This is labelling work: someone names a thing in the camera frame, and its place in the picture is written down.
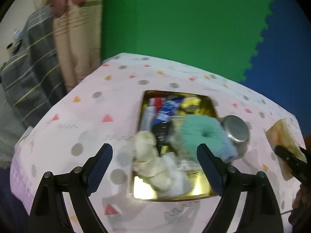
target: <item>blue gripper pad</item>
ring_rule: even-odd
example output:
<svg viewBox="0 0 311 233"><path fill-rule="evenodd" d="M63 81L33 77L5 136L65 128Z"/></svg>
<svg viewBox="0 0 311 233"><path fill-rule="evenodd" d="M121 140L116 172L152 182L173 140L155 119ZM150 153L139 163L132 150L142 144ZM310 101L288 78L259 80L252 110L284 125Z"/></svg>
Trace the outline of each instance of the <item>blue gripper pad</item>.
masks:
<svg viewBox="0 0 311 233"><path fill-rule="evenodd" d="M98 153L93 157L95 166L87 176L87 194L90 196L95 193L107 171L107 168L112 160L112 146L110 144L104 144Z"/></svg>
<svg viewBox="0 0 311 233"><path fill-rule="evenodd" d="M197 160L213 191L222 196L227 179L224 162L215 157L203 143L197 147Z"/></svg>

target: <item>gray striped fabric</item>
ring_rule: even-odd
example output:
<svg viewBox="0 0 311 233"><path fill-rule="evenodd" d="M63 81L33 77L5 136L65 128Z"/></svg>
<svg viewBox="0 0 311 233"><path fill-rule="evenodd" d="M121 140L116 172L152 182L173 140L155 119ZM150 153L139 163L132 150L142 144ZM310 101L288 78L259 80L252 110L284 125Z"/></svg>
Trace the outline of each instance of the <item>gray striped fabric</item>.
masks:
<svg viewBox="0 0 311 233"><path fill-rule="evenodd" d="M53 39L51 7L35 11L23 30L18 53L1 67L2 87L14 114L34 127L66 95Z"/></svg>

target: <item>white wall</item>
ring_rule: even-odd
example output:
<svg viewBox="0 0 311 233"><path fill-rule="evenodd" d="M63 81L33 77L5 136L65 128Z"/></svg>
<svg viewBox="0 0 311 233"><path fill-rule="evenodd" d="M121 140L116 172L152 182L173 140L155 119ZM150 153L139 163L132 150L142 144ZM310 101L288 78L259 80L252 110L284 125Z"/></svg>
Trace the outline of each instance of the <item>white wall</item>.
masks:
<svg viewBox="0 0 311 233"><path fill-rule="evenodd" d="M27 18L40 7L41 0L15 0L0 23L0 65L6 62L9 54L6 50L13 41L13 33L22 30Z"/></svg>

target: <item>yellow stripe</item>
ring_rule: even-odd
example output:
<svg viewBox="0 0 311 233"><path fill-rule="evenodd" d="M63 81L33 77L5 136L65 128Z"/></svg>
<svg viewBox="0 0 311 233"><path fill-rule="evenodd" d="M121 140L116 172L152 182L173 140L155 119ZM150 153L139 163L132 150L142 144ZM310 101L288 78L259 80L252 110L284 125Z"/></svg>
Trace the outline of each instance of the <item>yellow stripe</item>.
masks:
<svg viewBox="0 0 311 233"><path fill-rule="evenodd" d="M34 86L32 89L30 89L22 98L20 98L16 103L14 103L13 106L15 106L16 104L18 104L18 103L19 103L20 101L22 101L27 95L29 95L32 91L34 91L38 86L40 86L40 85L43 83L43 81L44 81L44 79L46 78L46 76L48 76L48 74L51 73L51 72L52 72L55 68L57 68L57 67L59 67L59 65L53 67L50 71L48 71L48 72L46 73L46 75L42 78L41 82L40 82L38 85Z"/></svg>
<svg viewBox="0 0 311 233"><path fill-rule="evenodd" d="M7 69L10 65L12 65L15 61L18 61L19 59L21 59L22 57L26 56L27 53L23 54L22 56L19 56L16 60L13 60L10 64L8 64L5 68L3 68L2 72Z"/></svg>
<svg viewBox="0 0 311 233"><path fill-rule="evenodd" d="M40 38L39 40L37 40L36 42L34 42L33 44L31 44L30 46L27 47L27 50L34 46L35 44L37 44L38 42L40 42L42 39L45 39L46 37L48 37L49 35L53 34L53 32L50 32L49 34L45 35L44 37Z"/></svg>

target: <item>tablecloth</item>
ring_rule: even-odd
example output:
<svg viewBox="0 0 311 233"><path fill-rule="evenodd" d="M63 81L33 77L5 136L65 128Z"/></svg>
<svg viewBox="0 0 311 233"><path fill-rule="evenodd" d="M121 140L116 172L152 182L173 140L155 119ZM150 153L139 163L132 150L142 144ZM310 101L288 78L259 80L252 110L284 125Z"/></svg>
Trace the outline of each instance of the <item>tablecloth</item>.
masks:
<svg viewBox="0 0 311 233"><path fill-rule="evenodd" d="M46 171L70 172L96 154L103 143L113 158L90 201L109 232L201 232L219 196L186 202L138 200L130 194L133 136L145 90L209 96L219 117L236 115L250 129L248 150L233 162L241 172L266 172L281 212L291 210L299 182L285 181L265 132L285 118L300 146L304 140L296 118L285 109L238 83L195 67L137 54L121 53L58 102L16 147L11 189L30 213L36 189ZM76 232L82 232L69 195L65 203ZM241 216L243 204L236 215ZM231 224L236 228L238 219Z"/></svg>

